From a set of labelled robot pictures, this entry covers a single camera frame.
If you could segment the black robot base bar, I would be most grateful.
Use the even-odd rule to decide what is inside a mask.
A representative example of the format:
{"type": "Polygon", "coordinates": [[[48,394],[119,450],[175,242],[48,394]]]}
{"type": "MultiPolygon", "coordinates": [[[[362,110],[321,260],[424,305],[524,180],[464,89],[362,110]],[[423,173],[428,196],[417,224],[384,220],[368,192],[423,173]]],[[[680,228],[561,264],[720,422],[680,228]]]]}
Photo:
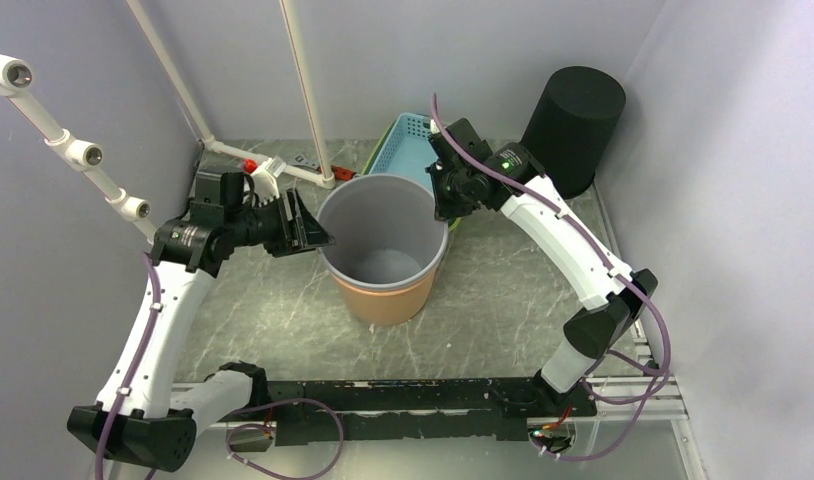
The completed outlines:
{"type": "Polygon", "coordinates": [[[280,446],[312,442],[492,437],[525,441],[556,420],[592,418],[582,387],[557,394],[530,377],[267,382],[230,422],[270,420],[280,446]]]}

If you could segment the orange plastic bucket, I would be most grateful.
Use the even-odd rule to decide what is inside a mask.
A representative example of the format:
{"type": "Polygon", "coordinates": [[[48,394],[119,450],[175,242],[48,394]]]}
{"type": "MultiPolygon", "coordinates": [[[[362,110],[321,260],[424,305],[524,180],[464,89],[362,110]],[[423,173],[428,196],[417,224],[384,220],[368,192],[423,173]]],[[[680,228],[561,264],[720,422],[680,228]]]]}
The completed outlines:
{"type": "Polygon", "coordinates": [[[359,320],[377,326],[409,321],[426,305],[436,276],[432,269],[416,282],[395,290],[373,291],[353,286],[332,275],[348,311],[359,320]]]}

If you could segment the small red clip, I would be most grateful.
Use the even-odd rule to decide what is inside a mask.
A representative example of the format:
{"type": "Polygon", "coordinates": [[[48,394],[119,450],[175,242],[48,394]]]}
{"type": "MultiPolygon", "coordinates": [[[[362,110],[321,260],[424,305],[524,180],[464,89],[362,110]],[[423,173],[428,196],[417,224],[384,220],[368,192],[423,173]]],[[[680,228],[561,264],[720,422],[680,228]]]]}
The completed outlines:
{"type": "Polygon", "coordinates": [[[357,176],[357,173],[351,169],[339,167],[336,165],[331,166],[331,171],[337,181],[350,181],[357,176]]]}

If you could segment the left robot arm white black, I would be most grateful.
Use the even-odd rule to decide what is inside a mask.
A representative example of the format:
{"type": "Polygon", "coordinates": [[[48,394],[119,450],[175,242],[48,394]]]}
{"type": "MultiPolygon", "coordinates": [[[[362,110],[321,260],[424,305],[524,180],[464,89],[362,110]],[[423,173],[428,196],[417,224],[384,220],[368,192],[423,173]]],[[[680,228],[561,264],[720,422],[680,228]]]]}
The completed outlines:
{"type": "Polygon", "coordinates": [[[143,256],[148,280],[122,354],[95,401],[72,409],[68,431],[94,453],[103,478],[112,462],[174,472],[199,435],[229,415],[262,417],[271,405],[266,371],[236,361],[183,394],[174,371],[222,264],[242,247],[280,258],[332,245],[296,189],[260,193],[240,170],[204,170],[184,213],[163,223],[143,256]]]}

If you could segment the aluminium rail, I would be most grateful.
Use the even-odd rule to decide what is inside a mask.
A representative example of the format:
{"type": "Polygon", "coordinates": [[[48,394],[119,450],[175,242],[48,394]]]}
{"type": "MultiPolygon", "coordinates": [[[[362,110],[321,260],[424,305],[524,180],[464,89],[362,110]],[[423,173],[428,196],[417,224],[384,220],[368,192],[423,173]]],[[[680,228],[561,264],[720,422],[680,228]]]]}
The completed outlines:
{"type": "Polygon", "coordinates": [[[316,399],[337,412],[375,416],[383,413],[452,413],[495,410],[518,414],[529,423],[552,422],[567,406],[573,417],[621,421],[640,410],[640,421],[683,421],[689,418],[677,382],[668,380],[645,402],[618,405],[618,400],[641,396],[649,377],[591,377],[593,390],[576,386],[560,403],[542,399],[527,377],[427,380],[305,380],[268,382],[273,400],[316,399]]]}

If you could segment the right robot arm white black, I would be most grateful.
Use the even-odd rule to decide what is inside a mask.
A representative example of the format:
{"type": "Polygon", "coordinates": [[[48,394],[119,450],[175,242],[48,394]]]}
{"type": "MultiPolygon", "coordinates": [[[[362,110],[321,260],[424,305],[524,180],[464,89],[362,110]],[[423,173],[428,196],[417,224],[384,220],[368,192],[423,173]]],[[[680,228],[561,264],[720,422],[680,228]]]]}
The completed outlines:
{"type": "Polygon", "coordinates": [[[546,254],[582,305],[534,376],[536,406],[557,415],[637,320],[657,279],[648,269],[633,270],[600,242],[524,146],[511,142],[494,151],[464,118],[447,127],[432,121],[429,143],[437,156],[426,169],[436,218],[452,221],[482,208],[502,214],[546,254]]]}

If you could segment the grey plastic bucket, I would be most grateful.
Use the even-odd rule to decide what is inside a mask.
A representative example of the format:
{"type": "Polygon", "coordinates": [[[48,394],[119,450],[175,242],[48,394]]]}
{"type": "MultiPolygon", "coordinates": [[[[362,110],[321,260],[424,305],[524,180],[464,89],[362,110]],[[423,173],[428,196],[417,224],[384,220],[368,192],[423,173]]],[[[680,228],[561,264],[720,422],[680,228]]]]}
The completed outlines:
{"type": "Polygon", "coordinates": [[[434,197],[419,183],[391,174],[357,177],[321,204],[317,220],[334,243],[320,249],[329,272],[351,286],[394,291],[436,268],[449,226],[435,217],[434,197]]]}

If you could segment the light blue plastic basket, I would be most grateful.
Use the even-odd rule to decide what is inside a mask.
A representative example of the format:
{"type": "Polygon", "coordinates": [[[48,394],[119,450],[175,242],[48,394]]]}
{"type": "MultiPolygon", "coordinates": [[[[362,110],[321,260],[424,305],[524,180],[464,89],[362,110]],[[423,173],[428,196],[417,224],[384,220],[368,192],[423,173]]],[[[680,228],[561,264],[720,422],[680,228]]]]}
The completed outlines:
{"type": "Polygon", "coordinates": [[[367,161],[362,174],[390,174],[407,178],[432,190],[426,168],[437,160],[429,142],[435,127],[425,115],[401,113],[390,125],[367,161]]]}

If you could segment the black plastic bucket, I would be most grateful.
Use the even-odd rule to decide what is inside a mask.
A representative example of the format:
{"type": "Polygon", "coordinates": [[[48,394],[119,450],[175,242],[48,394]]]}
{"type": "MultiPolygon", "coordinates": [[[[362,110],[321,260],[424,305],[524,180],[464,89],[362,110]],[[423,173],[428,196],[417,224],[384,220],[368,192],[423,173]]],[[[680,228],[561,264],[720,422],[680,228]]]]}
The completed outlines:
{"type": "Polygon", "coordinates": [[[622,85],[600,70],[569,66],[550,76],[520,144],[562,198],[575,198],[593,183],[625,105],[622,85]]]}

